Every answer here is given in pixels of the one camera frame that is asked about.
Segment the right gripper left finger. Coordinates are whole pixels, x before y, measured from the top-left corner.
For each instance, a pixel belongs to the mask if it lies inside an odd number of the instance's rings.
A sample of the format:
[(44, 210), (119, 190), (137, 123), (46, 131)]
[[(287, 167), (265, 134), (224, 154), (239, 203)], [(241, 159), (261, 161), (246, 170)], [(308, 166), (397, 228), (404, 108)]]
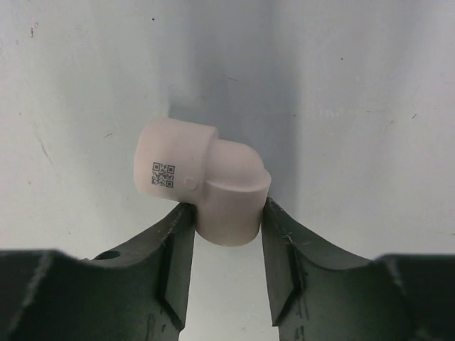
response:
[(186, 322), (195, 209), (93, 259), (1, 252), (2, 340), (177, 340)]

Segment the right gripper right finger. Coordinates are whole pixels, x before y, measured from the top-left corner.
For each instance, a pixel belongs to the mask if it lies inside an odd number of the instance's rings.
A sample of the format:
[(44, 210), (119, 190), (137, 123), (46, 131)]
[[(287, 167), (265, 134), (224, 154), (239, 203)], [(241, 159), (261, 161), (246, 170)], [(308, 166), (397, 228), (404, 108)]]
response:
[(299, 224), (275, 201), (262, 213), (272, 324), (280, 340), (453, 340), (454, 257), (369, 260)]

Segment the white plastic elbow fitting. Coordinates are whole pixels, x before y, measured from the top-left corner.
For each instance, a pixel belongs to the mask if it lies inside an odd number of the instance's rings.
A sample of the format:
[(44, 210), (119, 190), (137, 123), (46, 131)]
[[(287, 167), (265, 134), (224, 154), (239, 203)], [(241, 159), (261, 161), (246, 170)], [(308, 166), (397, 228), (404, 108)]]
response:
[(195, 205), (197, 233), (236, 247), (258, 235), (272, 177), (256, 150), (214, 126), (157, 117), (139, 137), (134, 182), (140, 193)]

